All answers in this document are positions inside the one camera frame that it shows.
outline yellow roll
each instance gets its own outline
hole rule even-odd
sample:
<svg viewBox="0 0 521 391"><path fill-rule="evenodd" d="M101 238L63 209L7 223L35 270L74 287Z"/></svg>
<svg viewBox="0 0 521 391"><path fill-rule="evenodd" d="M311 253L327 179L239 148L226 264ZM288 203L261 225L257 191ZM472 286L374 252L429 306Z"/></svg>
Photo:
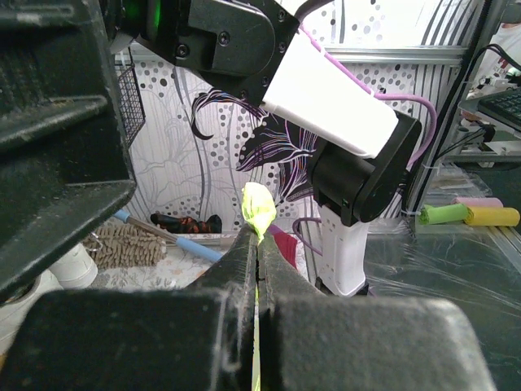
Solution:
<svg viewBox="0 0 521 391"><path fill-rule="evenodd" d="M514 208L484 208L469 206L465 223L469 226L517 226L519 212Z"/></svg>

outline green roll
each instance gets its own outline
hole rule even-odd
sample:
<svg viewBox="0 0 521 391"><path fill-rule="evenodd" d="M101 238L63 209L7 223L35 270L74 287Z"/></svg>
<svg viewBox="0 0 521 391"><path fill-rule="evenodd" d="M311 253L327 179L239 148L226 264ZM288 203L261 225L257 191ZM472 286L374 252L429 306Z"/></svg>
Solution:
<svg viewBox="0 0 521 391"><path fill-rule="evenodd" d="M435 208L425 205L420 213L422 224L443 224L444 222L460 222L469 215L469 209L464 204L454 204Z"/></svg>

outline beige mop head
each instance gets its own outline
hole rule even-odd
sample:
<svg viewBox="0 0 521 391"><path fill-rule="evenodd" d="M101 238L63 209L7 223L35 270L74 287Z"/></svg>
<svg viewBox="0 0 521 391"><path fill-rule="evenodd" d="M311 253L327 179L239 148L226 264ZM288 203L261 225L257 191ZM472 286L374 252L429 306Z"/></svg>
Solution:
<svg viewBox="0 0 521 391"><path fill-rule="evenodd" d="M166 243L159 236L136 226L101 226L95 234L103 245L90 256L99 269L116 267L155 266L166 258ZM83 244L85 248L99 248L99 243L90 236Z"/></svg>

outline yellow cloth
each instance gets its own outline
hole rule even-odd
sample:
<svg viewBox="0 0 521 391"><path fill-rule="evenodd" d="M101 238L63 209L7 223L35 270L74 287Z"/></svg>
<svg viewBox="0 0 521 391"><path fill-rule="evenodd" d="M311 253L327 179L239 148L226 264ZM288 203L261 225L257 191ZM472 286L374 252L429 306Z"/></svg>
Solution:
<svg viewBox="0 0 521 391"><path fill-rule="evenodd" d="M243 188L243 216L257 233L260 244L277 217L277 208L268 187L255 182L246 183Z"/></svg>
<svg viewBox="0 0 521 391"><path fill-rule="evenodd" d="M519 212L514 208L484 208L470 206L465 223L469 226L517 226Z"/></svg>

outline pink roll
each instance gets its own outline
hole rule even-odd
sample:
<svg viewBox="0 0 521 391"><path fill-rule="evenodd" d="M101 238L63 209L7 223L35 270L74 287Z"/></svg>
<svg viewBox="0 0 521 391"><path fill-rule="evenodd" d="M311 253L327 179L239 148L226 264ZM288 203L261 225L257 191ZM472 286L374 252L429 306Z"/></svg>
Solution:
<svg viewBox="0 0 521 391"><path fill-rule="evenodd" d="M502 208L503 203L499 198L466 198L466 197L456 197L453 204L464 204L465 206L477 206L483 208Z"/></svg>

